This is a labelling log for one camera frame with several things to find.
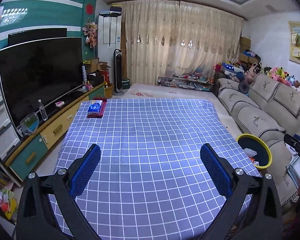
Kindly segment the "yellow-rimmed black trash bin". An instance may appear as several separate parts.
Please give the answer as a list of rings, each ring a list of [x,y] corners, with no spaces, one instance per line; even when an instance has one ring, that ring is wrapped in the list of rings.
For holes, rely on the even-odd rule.
[[[236,141],[258,170],[266,170],[272,164],[273,156],[269,147],[257,136],[243,133]]]

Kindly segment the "green yellow tv cabinet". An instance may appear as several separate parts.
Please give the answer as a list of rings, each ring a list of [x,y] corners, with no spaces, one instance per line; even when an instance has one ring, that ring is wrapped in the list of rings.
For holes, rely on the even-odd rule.
[[[27,136],[20,146],[13,150],[5,165],[18,181],[23,181],[67,132],[81,103],[96,96],[105,96],[105,85],[103,82],[89,91],[70,93],[68,102],[61,108],[56,107],[48,120],[40,122],[34,133]]]

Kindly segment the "beige sofa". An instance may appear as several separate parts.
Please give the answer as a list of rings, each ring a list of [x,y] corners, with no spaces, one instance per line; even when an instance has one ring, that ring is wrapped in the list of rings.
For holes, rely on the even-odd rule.
[[[282,206],[297,197],[297,186],[288,175],[293,155],[283,141],[288,135],[300,136],[300,93],[264,74],[255,76],[247,94],[239,84],[226,78],[217,80],[217,96],[242,132],[266,143],[273,161],[268,167]]]

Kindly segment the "clear water bottle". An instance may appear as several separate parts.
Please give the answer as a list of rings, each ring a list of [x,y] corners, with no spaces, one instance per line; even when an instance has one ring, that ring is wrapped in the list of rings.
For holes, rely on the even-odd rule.
[[[42,119],[44,121],[46,121],[48,119],[48,116],[47,116],[45,107],[44,107],[44,105],[43,105],[43,103],[42,103],[42,101],[40,99],[38,100],[38,103],[39,103],[39,111],[41,113]]]

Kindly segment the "white drawer storage unit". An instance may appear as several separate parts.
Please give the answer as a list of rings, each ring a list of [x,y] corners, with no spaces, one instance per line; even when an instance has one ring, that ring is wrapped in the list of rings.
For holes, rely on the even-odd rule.
[[[0,159],[5,161],[20,145],[20,138],[10,119],[0,84]]]

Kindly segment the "blue white tissue pack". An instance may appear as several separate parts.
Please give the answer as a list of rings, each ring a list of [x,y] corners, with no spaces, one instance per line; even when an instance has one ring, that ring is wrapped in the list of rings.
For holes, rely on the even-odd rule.
[[[91,100],[87,116],[99,116],[102,107],[102,100]]]

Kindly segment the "blue checked tablecloth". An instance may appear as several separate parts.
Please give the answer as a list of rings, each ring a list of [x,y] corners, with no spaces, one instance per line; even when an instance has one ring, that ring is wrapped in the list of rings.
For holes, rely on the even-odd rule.
[[[200,148],[210,144],[233,167],[258,175],[234,137],[203,99],[109,100],[102,118],[81,104],[64,138],[56,169],[92,144],[101,159],[76,203],[102,239],[191,239],[217,216],[225,198]]]

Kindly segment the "long toy tray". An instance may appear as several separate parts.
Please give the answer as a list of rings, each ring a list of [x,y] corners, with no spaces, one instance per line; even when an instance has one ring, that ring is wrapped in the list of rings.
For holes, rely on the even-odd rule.
[[[210,92],[213,84],[209,81],[183,77],[158,77],[157,85],[164,87],[182,88],[188,90]]]

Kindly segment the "black flat television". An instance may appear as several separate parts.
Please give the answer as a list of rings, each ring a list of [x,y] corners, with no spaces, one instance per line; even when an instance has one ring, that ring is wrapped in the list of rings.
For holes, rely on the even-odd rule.
[[[83,83],[82,39],[47,38],[0,50],[0,82],[15,127]]]

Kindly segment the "framed landscape painting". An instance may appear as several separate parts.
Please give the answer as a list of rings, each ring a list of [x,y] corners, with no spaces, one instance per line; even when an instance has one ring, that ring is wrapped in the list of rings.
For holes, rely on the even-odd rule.
[[[300,64],[300,22],[289,21],[289,60]]]

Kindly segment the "black tower fan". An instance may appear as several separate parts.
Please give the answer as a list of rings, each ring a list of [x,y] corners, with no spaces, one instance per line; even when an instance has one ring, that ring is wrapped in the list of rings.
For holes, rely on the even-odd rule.
[[[122,85],[122,51],[119,49],[114,50],[114,95],[123,94]]]

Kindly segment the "artificial flower bouquet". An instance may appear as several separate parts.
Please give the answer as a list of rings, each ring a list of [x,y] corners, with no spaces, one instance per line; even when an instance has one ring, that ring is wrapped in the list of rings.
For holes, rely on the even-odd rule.
[[[98,26],[95,22],[87,20],[87,23],[82,28],[83,35],[85,36],[85,43],[93,49],[97,44],[97,30]]]

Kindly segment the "cream patterned curtain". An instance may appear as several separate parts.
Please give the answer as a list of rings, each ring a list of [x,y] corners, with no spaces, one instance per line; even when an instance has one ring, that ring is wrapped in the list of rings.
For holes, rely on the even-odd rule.
[[[212,78],[214,65],[238,55],[244,19],[234,14],[166,0],[126,1],[120,6],[131,83],[154,85],[160,76],[195,71]]]

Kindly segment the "white floor air conditioner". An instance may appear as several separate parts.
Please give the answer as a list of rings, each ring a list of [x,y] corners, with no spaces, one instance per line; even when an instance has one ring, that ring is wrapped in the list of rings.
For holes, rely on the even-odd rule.
[[[121,14],[101,11],[98,16],[97,54],[101,62],[109,67],[110,82],[114,82],[114,50],[121,49]]]

